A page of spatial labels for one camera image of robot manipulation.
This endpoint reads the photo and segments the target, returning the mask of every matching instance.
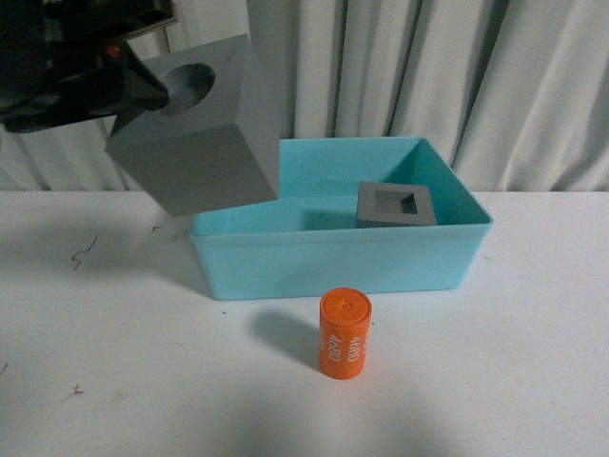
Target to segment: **orange cylinder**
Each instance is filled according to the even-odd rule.
[[[368,297],[354,288],[334,288],[320,302],[320,365],[335,379],[349,379],[363,369],[372,316]]]

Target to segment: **black mark on table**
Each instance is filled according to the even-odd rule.
[[[93,246],[95,246],[95,243],[97,242],[98,238],[99,238],[99,236],[96,236],[95,238],[93,238],[93,241],[91,242],[91,244],[89,245],[88,248],[79,250],[74,255],[72,255],[72,262],[74,262],[74,271],[77,270],[78,267],[80,267],[80,264],[83,263],[83,261],[81,259],[79,259],[78,256],[80,254],[89,252],[93,248]]]

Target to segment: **white curtain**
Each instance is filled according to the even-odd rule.
[[[609,189],[608,0],[180,0],[141,58],[239,33],[283,137],[428,138],[473,190]],[[0,189],[138,189],[112,120],[0,132]]]

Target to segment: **gray cube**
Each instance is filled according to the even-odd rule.
[[[278,198],[279,113],[247,36],[145,63],[169,104],[119,116],[109,155],[171,215]]]
[[[427,186],[360,183],[359,228],[436,225]]]

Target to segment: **light blue box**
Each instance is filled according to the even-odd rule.
[[[423,138],[282,140],[279,200],[197,214],[218,300],[457,288],[493,219]],[[437,226],[356,228],[361,181],[429,187]]]

